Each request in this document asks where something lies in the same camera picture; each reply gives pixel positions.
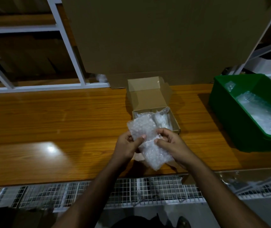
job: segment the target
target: green crate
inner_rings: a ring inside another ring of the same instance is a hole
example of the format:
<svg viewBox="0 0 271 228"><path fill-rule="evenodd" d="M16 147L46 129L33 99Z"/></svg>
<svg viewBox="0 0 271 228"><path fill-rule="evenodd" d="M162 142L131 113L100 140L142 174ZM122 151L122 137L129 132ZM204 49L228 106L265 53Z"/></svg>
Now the green crate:
<svg viewBox="0 0 271 228"><path fill-rule="evenodd" d="M236 97L250 91L271 104L271 80L263 74L216 76L209 105L240 151L271 151L271 135L266 134ZM229 92L225 84L236 86Z"/></svg>

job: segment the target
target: small cardboard box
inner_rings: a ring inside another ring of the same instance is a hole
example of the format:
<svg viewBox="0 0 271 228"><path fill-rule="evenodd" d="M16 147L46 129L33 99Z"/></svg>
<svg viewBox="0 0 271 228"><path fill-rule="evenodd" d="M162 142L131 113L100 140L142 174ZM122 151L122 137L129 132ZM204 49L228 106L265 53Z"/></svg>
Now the small cardboard box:
<svg viewBox="0 0 271 228"><path fill-rule="evenodd" d="M161 111L168 107L172 90L168 83L164 83L161 77L147 77L138 79L129 79L127 87L127 97L132 106L132 117L135 118L135 112L145 113ZM179 134L180 127L171 110L170 115L173 132Z"/></svg>

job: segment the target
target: wire mesh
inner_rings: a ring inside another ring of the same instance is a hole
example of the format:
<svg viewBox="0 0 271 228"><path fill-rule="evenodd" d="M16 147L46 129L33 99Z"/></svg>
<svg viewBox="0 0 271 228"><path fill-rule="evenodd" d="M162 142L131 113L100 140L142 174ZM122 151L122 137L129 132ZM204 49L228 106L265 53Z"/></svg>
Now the wire mesh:
<svg viewBox="0 0 271 228"><path fill-rule="evenodd" d="M105 209L206 202L196 185L183 185L181 176L118 179ZM65 211L87 189L90 181L5 187L0 207ZM237 195L240 199L271 197L271 182Z"/></svg>

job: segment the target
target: wooden table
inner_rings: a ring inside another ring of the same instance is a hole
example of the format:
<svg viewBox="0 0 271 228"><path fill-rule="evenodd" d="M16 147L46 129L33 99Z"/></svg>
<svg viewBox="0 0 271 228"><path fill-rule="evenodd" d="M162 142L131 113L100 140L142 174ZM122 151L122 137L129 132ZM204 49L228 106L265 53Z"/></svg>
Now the wooden table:
<svg viewBox="0 0 271 228"><path fill-rule="evenodd" d="M271 152L234 148L208 106L212 86L172 86L181 137L215 171L271 168ZM93 179L131 110L125 89L0 94L0 186ZM177 173L185 170L163 165L155 172L132 161L121 177Z"/></svg>

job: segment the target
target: box flap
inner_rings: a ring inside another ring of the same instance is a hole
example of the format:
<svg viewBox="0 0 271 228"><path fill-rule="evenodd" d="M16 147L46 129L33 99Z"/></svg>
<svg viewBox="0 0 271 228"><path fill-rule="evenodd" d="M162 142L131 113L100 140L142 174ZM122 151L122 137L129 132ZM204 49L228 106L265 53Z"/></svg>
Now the box flap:
<svg viewBox="0 0 271 228"><path fill-rule="evenodd" d="M172 90L161 77L129 79L127 97L133 110L166 107Z"/></svg>

